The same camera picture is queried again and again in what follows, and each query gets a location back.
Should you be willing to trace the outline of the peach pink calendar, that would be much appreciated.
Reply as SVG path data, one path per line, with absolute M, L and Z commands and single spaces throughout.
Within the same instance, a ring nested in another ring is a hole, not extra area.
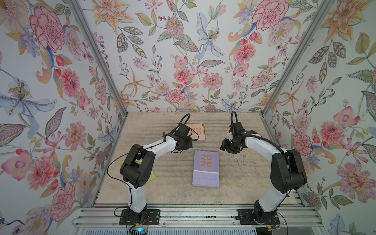
M 206 139 L 205 127 L 203 123 L 191 123 L 188 124 L 188 127 L 190 127 L 193 130 L 194 139 L 198 139 L 199 141 L 203 141 Z

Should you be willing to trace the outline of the purple calendar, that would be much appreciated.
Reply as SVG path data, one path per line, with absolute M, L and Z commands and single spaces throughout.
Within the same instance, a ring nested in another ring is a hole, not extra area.
M 194 153 L 193 186 L 220 187 L 219 153 L 196 150 Z

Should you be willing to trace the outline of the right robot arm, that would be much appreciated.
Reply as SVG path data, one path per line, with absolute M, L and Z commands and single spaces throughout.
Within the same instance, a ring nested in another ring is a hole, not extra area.
M 273 222 L 279 224 L 278 207 L 293 190 L 307 183 L 300 152 L 284 149 L 255 131 L 245 131 L 239 121 L 231 123 L 229 128 L 229 138 L 223 140 L 220 150 L 239 154 L 243 149 L 250 148 L 271 164 L 270 188 L 254 203 L 251 212 L 240 213 L 238 219 L 260 225 Z

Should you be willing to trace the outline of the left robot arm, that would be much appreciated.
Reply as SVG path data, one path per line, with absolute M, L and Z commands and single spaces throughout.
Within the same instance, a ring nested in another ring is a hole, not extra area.
M 178 124 L 162 139 L 145 146 L 134 144 L 120 168 L 123 181 L 129 187 L 130 203 L 122 212 L 126 225 L 140 225 L 147 220 L 145 184 L 151 177 L 154 162 L 166 153 L 189 150 L 199 135 L 185 124 Z

